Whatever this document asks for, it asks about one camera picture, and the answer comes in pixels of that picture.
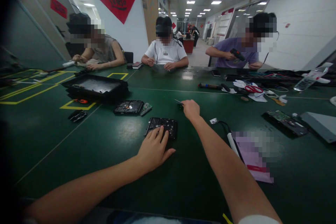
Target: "green table surface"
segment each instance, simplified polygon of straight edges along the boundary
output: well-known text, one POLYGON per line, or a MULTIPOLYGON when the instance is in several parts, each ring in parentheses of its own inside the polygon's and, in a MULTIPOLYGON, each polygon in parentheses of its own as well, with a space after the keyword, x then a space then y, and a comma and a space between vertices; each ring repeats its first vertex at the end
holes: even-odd
MULTIPOLYGON (((66 71, 79 70, 73 66, 66 71)), ((111 73, 115 74, 110 78, 124 77, 128 82, 127 99, 148 102, 153 109, 144 117, 121 116, 114 115, 114 105, 95 104, 85 120, 72 123, 68 116, 73 110, 61 109, 70 99, 65 88, 56 84, 71 79, 70 72, 9 98, 9 93, 29 84, 1 90, 6 98, 3 101, 16 102, 33 96, 16 105, 1 105, 8 123, 7 149, 14 186, 20 196, 39 198, 70 180, 127 160, 137 154, 150 117, 171 118, 178 121, 178 134, 167 147, 175 148, 176 153, 155 171, 108 196, 100 206, 223 222, 223 213, 231 217, 223 193, 195 129, 174 100, 193 99, 207 122, 216 117, 227 122, 233 131, 263 134, 260 140, 268 150, 263 157, 268 161, 274 184, 258 184, 283 223, 334 220, 335 145, 314 133, 290 138, 261 115, 280 109, 287 114, 309 111, 336 116, 336 107, 329 102, 336 95, 335 88, 311 87, 301 93, 290 89, 283 93, 288 103, 281 107, 270 99, 267 103, 244 102, 239 94, 198 88, 200 82, 224 82, 212 76, 210 68, 190 66, 161 75, 148 66, 139 70, 121 66, 95 74, 107 77, 111 73)), ((213 129, 225 136, 220 125, 213 129)))

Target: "black chair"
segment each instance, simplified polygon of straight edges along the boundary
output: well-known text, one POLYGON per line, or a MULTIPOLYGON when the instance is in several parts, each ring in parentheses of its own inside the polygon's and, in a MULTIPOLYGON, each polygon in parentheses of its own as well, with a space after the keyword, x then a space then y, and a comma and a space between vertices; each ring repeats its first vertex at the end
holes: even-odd
POLYGON ((127 63, 134 63, 133 62, 133 53, 132 52, 124 52, 125 58, 127 63))

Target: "circuit board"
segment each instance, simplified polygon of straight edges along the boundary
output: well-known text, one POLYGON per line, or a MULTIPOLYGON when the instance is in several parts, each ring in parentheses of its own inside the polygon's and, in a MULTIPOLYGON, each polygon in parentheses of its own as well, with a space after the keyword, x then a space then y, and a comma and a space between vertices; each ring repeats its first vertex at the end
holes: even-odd
POLYGON ((142 111, 140 113, 141 116, 144 116, 145 114, 147 114, 151 109, 152 109, 152 105, 150 105, 149 103, 145 103, 142 107, 142 111))

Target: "man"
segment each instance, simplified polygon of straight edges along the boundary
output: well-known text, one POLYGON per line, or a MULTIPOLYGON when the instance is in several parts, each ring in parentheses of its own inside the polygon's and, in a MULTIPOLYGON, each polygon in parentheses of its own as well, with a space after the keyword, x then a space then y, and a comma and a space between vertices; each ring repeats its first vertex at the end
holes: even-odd
POLYGON ((150 67, 164 65, 170 71, 189 65, 187 54, 180 41, 173 39, 172 20, 170 17, 158 17, 156 20, 156 36, 141 62, 150 67))
POLYGON ((197 29, 197 27, 195 25, 192 25, 191 27, 191 37, 195 35, 195 38, 194 38, 194 48, 196 48, 196 44, 197 44, 197 40, 198 40, 198 37, 200 35, 200 31, 197 29))
MULTIPOLYGON (((225 196, 233 223, 280 224, 279 216, 244 163, 200 116, 199 105, 193 100, 182 103, 184 114, 196 129, 225 196)), ((36 200, 25 210, 26 216, 32 219, 30 223, 78 223, 108 195, 154 171, 176 151, 172 148, 165 150, 169 133, 163 131, 161 126, 149 132, 136 156, 70 181, 36 200)), ((181 222, 162 217, 144 217, 134 223, 181 222)))
POLYGON ((209 47, 206 54, 219 58, 215 67, 244 68, 246 63, 252 70, 258 70, 263 63, 259 62, 257 43, 261 42, 267 33, 276 31, 276 16, 274 13, 259 13, 250 20, 249 27, 245 29, 243 37, 227 38, 216 45, 209 47), (230 51, 238 50, 245 58, 241 61, 233 56, 230 51))
POLYGON ((86 13, 70 15, 70 22, 67 23, 67 26, 71 39, 73 42, 83 43, 85 46, 82 55, 76 54, 72 59, 76 62, 87 63, 88 70, 92 71, 126 64, 124 50, 119 42, 102 33, 101 29, 95 28, 95 25, 90 22, 90 17, 86 13))

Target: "white sleeve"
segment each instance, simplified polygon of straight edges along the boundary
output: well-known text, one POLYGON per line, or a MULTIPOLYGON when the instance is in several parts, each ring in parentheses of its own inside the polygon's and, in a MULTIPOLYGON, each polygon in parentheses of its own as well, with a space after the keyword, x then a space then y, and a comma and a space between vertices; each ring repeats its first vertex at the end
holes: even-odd
POLYGON ((155 43, 155 41, 153 41, 149 45, 147 51, 145 52, 145 55, 147 55, 149 58, 154 58, 154 43, 155 43))
POLYGON ((238 224, 279 224, 279 222, 263 215, 250 215, 241 219, 238 224))
POLYGON ((187 56, 183 45, 182 46, 177 45, 177 55, 180 60, 187 56))

